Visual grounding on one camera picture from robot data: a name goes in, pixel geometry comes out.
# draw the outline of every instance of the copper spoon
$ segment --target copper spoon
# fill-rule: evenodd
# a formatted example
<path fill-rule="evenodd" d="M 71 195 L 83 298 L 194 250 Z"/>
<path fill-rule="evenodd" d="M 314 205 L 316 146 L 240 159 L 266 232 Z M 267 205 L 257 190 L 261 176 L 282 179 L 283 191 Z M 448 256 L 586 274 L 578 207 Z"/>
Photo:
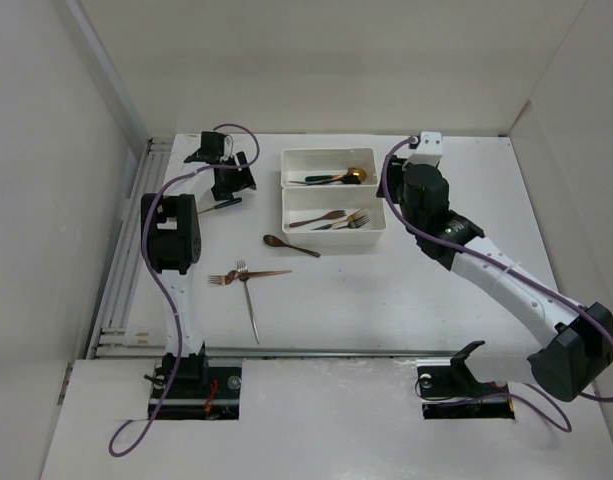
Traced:
<path fill-rule="evenodd" d="M 294 245 L 288 245 L 287 243 L 277 238 L 275 235 L 264 235 L 264 243 L 268 245 L 269 247 L 288 247 L 288 248 L 292 248 L 293 250 L 297 250 L 302 253 L 305 253 L 307 255 L 312 255 L 313 257 L 317 257 L 317 258 L 321 257 L 319 253 L 313 252 L 312 250 L 306 250 L 305 248 L 295 247 Z"/>

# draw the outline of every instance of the copper fork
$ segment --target copper fork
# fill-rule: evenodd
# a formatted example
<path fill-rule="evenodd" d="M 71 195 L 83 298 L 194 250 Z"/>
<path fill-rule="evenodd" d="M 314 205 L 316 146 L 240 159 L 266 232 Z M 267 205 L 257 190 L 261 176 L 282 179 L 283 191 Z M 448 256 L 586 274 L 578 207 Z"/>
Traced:
<path fill-rule="evenodd" d="M 246 303 L 248 304 L 248 314 L 250 315 L 250 323 L 253 325 L 253 332 L 255 333 L 255 340 L 259 344 L 259 334 L 257 333 L 257 322 L 255 321 L 255 312 L 253 312 L 253 302 L 250 299 L 250 292 L 248 291 L 248 266 L 243 260 L 237 261 L 237 273 L 239 273 L 239 281 L 244 284 L 244 291 L 246 292 Z"/>
<path fill-rule="evenodd" d="M 356 220 L 358 220 L 359 218 L 361 218 L 361 217 L 363 217 L 365 215 L 367 215 L 366 209 L 362 208 L 361 210 L 357 210 L 352 215 L 349 215 L 348 217 L 346 217 L 345 220 L 340 220 L 339 222 L 335 222 L 335 223 L 329 223 L 328 225 L 324 225 L 322 227 L 313 228 L 313 230 L 331 230 L 331 229 L 335 229 L 335 228 L 341 227 L 344 224 L 347 224 L 349 222 L 356 221 Z"/>
<path fill-rule="evenodd" d="M 293 272 L 292 270 L 268 270 L 268 271 L 263 271 L 263 272 L 248 272 L 248 276 L 250 278 L 270 277 L 272 275 L 282 275 L 284 273 L 292 273 L 292 272 Z M 231 283 L 233 283 L 233 281 L 237 280 L 238 278 L 239 278 L 239 273 L 237 273 L 237 270 L 231 270 L 226 275 L 209 275 L 208 283 L 212 285 L 226 286 L 226 285 L 230 285 Z"/>

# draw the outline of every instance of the white plastic container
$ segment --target white plastic container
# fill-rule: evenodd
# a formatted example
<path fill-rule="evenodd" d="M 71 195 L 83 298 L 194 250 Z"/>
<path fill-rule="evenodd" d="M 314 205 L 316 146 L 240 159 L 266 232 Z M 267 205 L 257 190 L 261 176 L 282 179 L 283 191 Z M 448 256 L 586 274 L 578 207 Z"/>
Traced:
<path fill-rule="evenodd" d="M 372 245 L 386 230 L 384 201 L 375 196 L 377 187 L 369 186 L 322 186 L 284 188 L 282 192 L 282 230 L 291 245 L 298 246 L 345 246 Z M 297 228 L 288 225 L 294 222 L 317 218 L 331 210 L 345 210 L 351 215 L 365 209 L 370 222 L 358 229 L 312 230 L 328 223 L 324 220 Z"/>
<path fill-rule="evenodd" d="M 310 175 L 341 175 L 350 167 L 366 172 L 362 186 L 378 185 L 375 152 L 372 148 L 326 148 L 284 150 L 282 152 L 282 187 L 297 187 Z M 346 185 L 357 188 L 359 185 Z"/>

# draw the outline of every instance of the gold utensil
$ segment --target gold utensil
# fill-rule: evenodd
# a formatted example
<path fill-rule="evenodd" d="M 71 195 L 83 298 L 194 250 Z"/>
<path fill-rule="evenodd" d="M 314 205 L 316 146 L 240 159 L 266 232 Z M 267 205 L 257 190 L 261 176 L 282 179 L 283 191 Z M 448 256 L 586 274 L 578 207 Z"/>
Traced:
<path fill-rule="evenodd" d="M 317 252 L 313 252 L 312 250 L 307 250 L 305 248 L 296 247 L 295 245 L 289 245 L 285 243 L 284 241 L 280 240 L 279 238 L 277 238 L 275 235 L 264 235 L 264 243 L 268 245 L 269 247 L 288 247 L 288 248 L 292 248 L 293 250 L 297 250 L 299 252 L 305 253 L 307 255 L 312 255 L 313 257 L 317 257 L 317 258 L 321 257 L 321 254 Z"/>
<path fill-rule="evenodd" d="M 282 275 L 284 273 L 292 273 L 292 270 L 268 270 L 264 272 L 248 272 L 250 278 L 270 277 L 271 275 Z M 226 275 L 209 275 L 208 283 L 213 285 L 230 285 L 234 280 L 239 278 L 237 270 L 231 270 Z"/>
<path fill-rule="evenodd" d="M 333 228 L 333 230 L 343 230 L 344 228 L 350 228 L 350 229 L 362 228 L 368 222 L 370 222 L 370 218 L 368 218 L 368 215 L 363 215 L 359 217 L 357 220 L 351 220 L 350 222 L 348 222 L 348 225 L 344 227 Z"/>
<path fill-rule="evenodd" d="M 250 323 L 253 325 L 253 332 L 255 333 L 255 340 L 259 344 L 259 334 L 257 333 L 257 322 L 255 321 L 255 312 L 253 312 L 253 302 L 250 300 L 250 292 L 248 291 L 248 266 L 243 260 L 237 261 L 237 273 L 239 273 L 239 281 L 244 284 L 244 290 L 246 291 L 246 303 L 248 304 L 248 314 L 250 315 Z"/>
<path fill-rule="evenodd" d="M 368 178 L 368 175 L 366 174 L 366 170 L 363 168 L 350 167 L 346 173 L 335 175 L 324 180 L 308 181 L 308 178 L 312 177 L 307 177 L 305 182 L 291 181 L 290 183 L 297 183 L 299 185 L 326 185 L 327 183 L 333 182 L 356 183 L 357 181 L 359 181 L 359 183 L 363 183 L 366 178 Z"/>
<path fill-rule="evenodd" d="M 309 223 L 318 222 L 319 220 L 337 220 L 338 218 L 342 218 L 346 216 L 346 212 L 344 210 L 333 210 L 332 212 L 328 212 L 326 215 L 322 215 L 319 218 L 313 218 L 312 220 L 304 220 L 303 222 L 293 222 L 288 226 L 290 228 L 301 227 L 303 225 L 308 225 Z"/>
<path fill-rule="evenodd" d="M 331 228 L 334 229 L 337 227 L 341 227 L 345 223 L 349 223 L 349 222 L 352 222 L 353 220 L 357 220 L 359 219 L 359 217 L 362 217 L 364 215 L 366 215 L 366 209 L 362 208 L 361 210 L 357 210 L 352 215 L 349 215 L 348 217 L 346 217 L 345 220 L 341 220 L 335 223 L 329 223 L 328 225 L 324 225 L 323 227 L 313 228 L 313 230 L 330 230 Z"/>

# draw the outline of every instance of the gold spoon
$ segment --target gold spoon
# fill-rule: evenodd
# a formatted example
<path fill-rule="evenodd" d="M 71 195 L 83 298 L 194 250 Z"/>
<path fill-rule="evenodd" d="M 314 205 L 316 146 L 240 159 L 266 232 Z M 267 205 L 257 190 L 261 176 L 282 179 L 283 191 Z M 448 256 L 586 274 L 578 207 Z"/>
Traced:
<path fill-rule="evenodd" d="M 341 175 L 335 175 L 330 178 L 325 178 L 325 179 L 317 180 L 317 181 L 306 181 L 306 182 L 291 181 L 290 183 L 298 183 L 300 185 L 325 185 L 327 183 L 344 181 L 344 179 L 349 178 L 349 177 L 357 177 L 357 179 L 359 180 L 359 183 L 363 183 L 368 177 L 368 175 L 366 174 L 366 170 L 364 170 L 363 168 L 350 167 L 346 173 L 343 173 Z"/>

